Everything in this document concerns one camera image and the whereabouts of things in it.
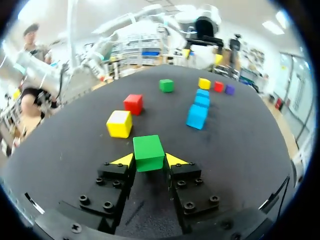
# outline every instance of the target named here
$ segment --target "purple cube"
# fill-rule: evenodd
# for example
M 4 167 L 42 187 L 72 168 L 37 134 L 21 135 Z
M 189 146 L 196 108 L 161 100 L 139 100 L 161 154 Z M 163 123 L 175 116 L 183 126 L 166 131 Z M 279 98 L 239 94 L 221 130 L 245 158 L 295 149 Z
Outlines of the purple cube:
M 233 95 L 235 94 L 235 87 L 230 85 L 230 84 L 227 84 L 225 86 L 225 93 L 228 94 L 228 95 Z

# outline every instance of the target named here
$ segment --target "green cube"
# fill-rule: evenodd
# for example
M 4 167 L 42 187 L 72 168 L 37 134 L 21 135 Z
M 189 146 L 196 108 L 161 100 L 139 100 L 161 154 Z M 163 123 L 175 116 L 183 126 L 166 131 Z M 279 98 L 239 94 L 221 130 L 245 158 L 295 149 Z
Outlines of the green cube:
M 165 152 L 158 135 L 134 137 L 133 149 L 138 172 L 163 168 Z
M 171 93 L 175 89 L 175 83 L 171 79 L 162 79 L 159 81 L 159 88 L 164 93 Z

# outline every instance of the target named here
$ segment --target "yellow cube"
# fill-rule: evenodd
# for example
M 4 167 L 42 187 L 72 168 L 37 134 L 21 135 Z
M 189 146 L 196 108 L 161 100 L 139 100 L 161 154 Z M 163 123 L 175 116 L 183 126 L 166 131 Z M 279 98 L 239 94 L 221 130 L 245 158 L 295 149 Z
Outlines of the yellow cube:
M 19 88 L 13 93 L 13 100 L 16 100 L 20 96 L 20 90 Z
M 113 138 L 126 139 L 130 135 L 132 127 L 132 116 L 130 111 L 116 110 L 113 111 L 108 121 L 106 128 Z
M 199 77 L 199 88 L 209 90 L 211 87 L 211 81 L 205 78 L 200 78 Z

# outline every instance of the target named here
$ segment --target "stacked blue cubes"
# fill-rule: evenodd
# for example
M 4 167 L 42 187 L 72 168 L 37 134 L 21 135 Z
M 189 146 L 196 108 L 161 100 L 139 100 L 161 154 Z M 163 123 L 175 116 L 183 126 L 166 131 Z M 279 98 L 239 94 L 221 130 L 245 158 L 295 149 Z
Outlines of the stacked blue cubes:
M 210 99 L 203 96 L 196 96 L 194 100 L 194 104 L 208 109 L 210 106 Z
M 186 125 L 201 130 L 206 122 L 208 109 L 210 106 L 209 91 L 198 89 L 194 99 L 194 104 L 191 106 Z
M 186 124 L 190 127 L 201 130 L 205 125 L 207 115 L 207 108 L 193 104 L 190 107 Z
M 203 90 L 203 89 L 198 89 L 196 91 L 196 96 L 199 96 L 199 97 L 204 97 L 204 98 L 210 98 L 209 96 L 209 91 L 206 91 L 206 90 Z

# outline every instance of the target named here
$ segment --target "black tabletop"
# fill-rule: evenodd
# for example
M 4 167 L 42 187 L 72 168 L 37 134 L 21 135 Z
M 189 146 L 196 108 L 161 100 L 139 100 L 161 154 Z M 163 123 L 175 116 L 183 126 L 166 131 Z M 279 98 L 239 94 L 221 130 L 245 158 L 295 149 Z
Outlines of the black tabletop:
M 235 86 L 233 96 L 210 90 L 203 130 L 186 126 L 199 77 Z M 174 92 L 161 92 L 160 79 L 172 79 Z M 106 121 L 114 110 L 124 109 L 129 94 L 143 94 L 145 111 L 133 116 L 129 138 L 112 138 Z M 26 201 L 26 192 L 44 210 L 62 200 L 77 206 L 78 197 L 97 177 L 98 167 L 132 153 L 132 138 L 146 135 L 159 135 L 165 152 L 197 163 L 225 207 L 258 208 L 292 175 L 285 140 L 254 89 L 211 72 L 161 65 L 103 86 L 47 119 L 8 160 L 4 184 L 33 217 L 39 213 Z M 291 180 L 284 205 L 292 195 Z M 137 238 L 181 234 L 160 175 L 149 179 L 137 172 L 116 234 Z

